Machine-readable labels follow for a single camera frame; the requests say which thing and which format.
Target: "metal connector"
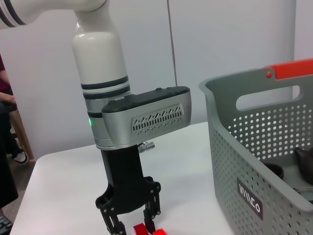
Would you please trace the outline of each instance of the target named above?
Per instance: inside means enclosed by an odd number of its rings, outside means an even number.
[[[139,150],[139,153],[143,153],[145,151],[148,151],[150,149],[153,149],[155,148],[155,143],[153,142],[142,142],[141,144],[138,145],[138,150]]]

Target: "red block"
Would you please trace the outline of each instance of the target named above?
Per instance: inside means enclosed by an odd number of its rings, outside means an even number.
[[[163,229],[156,230],[153,235],[167,235]]]
[[[148,235],[146,226],[144,224],[138,224],[134,226],[134,231],[136,235]]]

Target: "black stripe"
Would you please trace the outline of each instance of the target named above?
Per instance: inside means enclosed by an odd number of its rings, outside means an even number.
[[[94,112],[88,111],[88,116],[90,118],[102,118],[102,113],[94,113]]]
[[[128,81],[128,76],[114,80],[114,81],[110,81],[110,82],[103,82],[103,83],[97,83],[97,84],[81,84],[81,85],[84,90],[93,90],[93,89],[107,88],[107,87],[120,85],[127,81]]]
[[[11,22],[7,19],[5,14],[3,13],[1,7],[0,7],[0,19],[3,21],[3,23],[6,24],[6,26],[14,28],[15,26],[11,24]]]
[[[10,0],[4,0],[4,3],[6,5],[6,8],[8,9],[8,11],[10,12],[12,18],[16,21],[16,23],[18,23],[19,25],[25,25],[25,23],[19,18],[18,14],[16,14],[11,1]]]
[[[106,93],[99,93],[99,94],[87,94],[84,93],[84,98],[85,99],[104,99],[104,98],[109,98],[109,97],[113,97],[113,96],[117,96],[126,92],[129,92],[131,90],[130,86],[121,88],[119,90],[116,91],[112,91],[112,92],[106,92]]]

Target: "gray plastic basket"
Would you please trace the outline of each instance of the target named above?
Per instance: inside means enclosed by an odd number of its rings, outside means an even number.
[[[308,201],[313,194],[292,189],[312,187],[302,179],[293,150],[312,147],[313,75],[275,78],[273,68],[263,68],[200,83],[215,194],[236,235],[313,235],[313,205]],[[294,100],[236,108],[243,95],[290,86],[300,87]],[[263,163],[282,166],[284,181]]]

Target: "white wall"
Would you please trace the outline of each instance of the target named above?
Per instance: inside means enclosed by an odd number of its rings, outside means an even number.
[[[170,0],[178,85],[206,121],[201,81],[293,60],[295,0]],[[291,90],[279,96],[291,96]]]
[[[174,86],[166,0],[114,0],[111,10],[132,92]],[[0,31],[0,53],[36,159],[94,144],[71,51],[75,26],[73,12],[51,11]]]
[[[294,59],[313,57],[313,1],[298,0],[295,21]]]

